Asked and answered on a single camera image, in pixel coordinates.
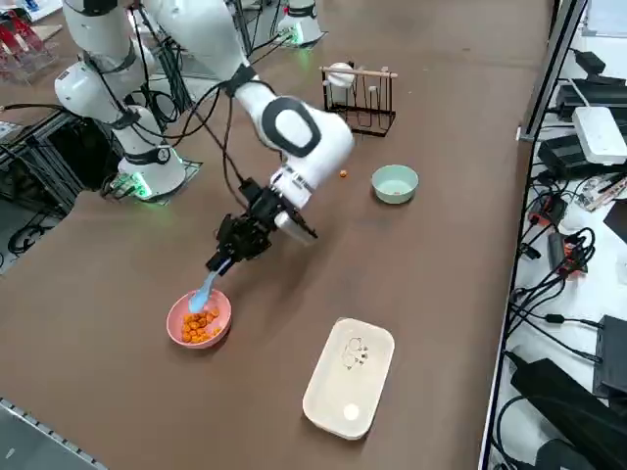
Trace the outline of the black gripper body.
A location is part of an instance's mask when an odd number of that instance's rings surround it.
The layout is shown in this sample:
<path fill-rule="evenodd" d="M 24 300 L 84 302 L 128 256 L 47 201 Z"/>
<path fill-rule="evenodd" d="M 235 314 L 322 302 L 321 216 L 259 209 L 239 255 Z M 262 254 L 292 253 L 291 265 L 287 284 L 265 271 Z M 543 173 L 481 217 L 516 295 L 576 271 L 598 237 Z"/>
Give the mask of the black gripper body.
<path fill-rule="evenodd" d="M 262 187 L 253 178 L 246 178 L 239 191 L 248 203 L 238 216 L 240 235 L 268 236 L 294 221 L 288 202 L 269 186 Z"/>

